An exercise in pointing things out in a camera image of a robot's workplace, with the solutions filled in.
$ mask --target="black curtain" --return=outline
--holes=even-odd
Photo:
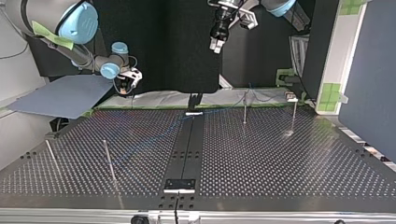
[[[209,49],[214,8],[206,0],[95,0],[106,49],[125,42],[144,79],[136,93],[219,88],[220,56]]]

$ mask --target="green tape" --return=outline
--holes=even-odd
[[[49,29],[36,21],[32,21],[32,28],[35,35],[44,36],[46,39],[56,45],[63,46],[70,50],[72,50],[74,47],[73,41],[53,34]]]
[[[358,15],[365,0],[344,0],[340,15]]]
[[[91,109],[91,110],[88,110],[88,111],[86,111],[84,114],[82,114],[81,116],[83,117],[83,118],[90,118],[91,116],[92,116],[92,114],[93,114],[93,112],[95,112],[95,110],[94,109]]]
[[[275,83],[277,86],[293,86],[292,83],[285,83],[284,81],[280,80],[280,76],[294,77],[294,69],[277,69]]]
[[[98,106],[96,110],[111,110],[111,109],[119,109],[119,110],[161,110],[161,109],[186,109],[186,105],[158,105],[158,106],[145,106],[145,105],[102,105]]]
[[[341,84],[324,83],[318,104],[318,111],[334,112],[341,95]]]

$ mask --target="green cloth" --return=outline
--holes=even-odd
[[[41,25],[36,21],[32,21],[32,24],[33,24],[33,32],[35,33],[35,35],[44,36],[45,38],[47,38],[49,41],[51,41],[56,45],[63,46],[70,50],[73,49],[74,47],[73,41],[53,34],[49,29],[47,29],[46,27],[44,27],[43,25]]]
[[[318,111],[334,112],[340,100],[341,84],[324,83],[318,104]]]
[[[344,0],[341,5],[340,15],[358,15],[365,0]]]
[[[277,69],[276,71],[276,85],[279,86],[292,86],[292,83],[285,83],[284,81],[280,80],[280,76],[288,76],[294,77],[294,69]]]

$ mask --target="black strip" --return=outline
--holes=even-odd
[[[165,181],[167,179],[180,179],[183,174],[186,150],[189,146],[191,127],[193,123],[192,118],[188,118],[188,119],[186,119],[186,117],[183,118],[184,119],[180,125],[176,142],[174,144],[173,153],[168,163],[168,167],[166,168],[166,174],[163,182],[164,187],[165,187]]]
[[[191,127],[188,148],[186,148],[186,161],[183,167],[182,179],[195,179],[199,182],[197,169],[201,169],[204,147],[205,115],[194,117]]]
[[[74,11],[76,11],[77,8],[79,8],[86,0],[80,0],[77,4],[75,4],[67,13],[64,15],[64,17],[59,21],[58,25],[56,26],[55,29],[55,34],[59,35],[59,30],[61,29],[61,26],[64,24],[64,22],[69,19],[70,15],[73,14]]]
[[[21,16],[22,16],[22,20],[23,20],[23,23],[26,26],[26,28],[30,32],[33,32],[33,28],[30,25],[29,20],[27,19],[27,14],[26,14],[27,1],[28,0],[22,0],[21,1]]]

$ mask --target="black backdrop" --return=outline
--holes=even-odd
[[[214,8],[206,0],[95,0],[110,52],[123,41],[144,75],[137,93],[215,92],[220,56],[209,49]]]
[[[223,50],[223,76],[235,87],[274,87],[276,71],[292,68],[289,36],[296,33],[285,18],[256,6],[259,26],[246,30],[236,24]]]

